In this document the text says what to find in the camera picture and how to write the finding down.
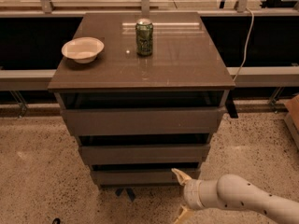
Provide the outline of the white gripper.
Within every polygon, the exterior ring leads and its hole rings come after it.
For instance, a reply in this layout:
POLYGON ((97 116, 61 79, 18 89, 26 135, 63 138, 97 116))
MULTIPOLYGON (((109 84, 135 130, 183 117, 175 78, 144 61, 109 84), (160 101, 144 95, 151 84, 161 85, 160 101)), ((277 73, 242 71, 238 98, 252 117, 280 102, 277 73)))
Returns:
POLYGON ((174 219, 173 224, 183 224, 188 218, 193 215, 193 210, 202 210, 203 206, 200 199, 200 184, 201 180, 192 179, 183 171, 172 168, 171 171, 177 177, 181 186, 184 186, 183 197, 186 205, 182 205, 178 210, 178 216, 174 219))

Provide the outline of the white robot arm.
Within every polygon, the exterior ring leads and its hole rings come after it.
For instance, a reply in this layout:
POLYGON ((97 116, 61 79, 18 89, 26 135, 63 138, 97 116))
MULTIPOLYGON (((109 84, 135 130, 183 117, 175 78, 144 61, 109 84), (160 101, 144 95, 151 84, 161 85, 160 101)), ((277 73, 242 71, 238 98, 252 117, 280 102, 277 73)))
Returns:
POLYGON ((277 224, 299 224, 299 203, 257 188, 239 175, 222 175, 217 180, 192 179, 173 168, 179 184, 183 187, 185 204, 180 207, 174 224, 182 224, 195 211, 208 208, 220 210, 249 210, 277 224))

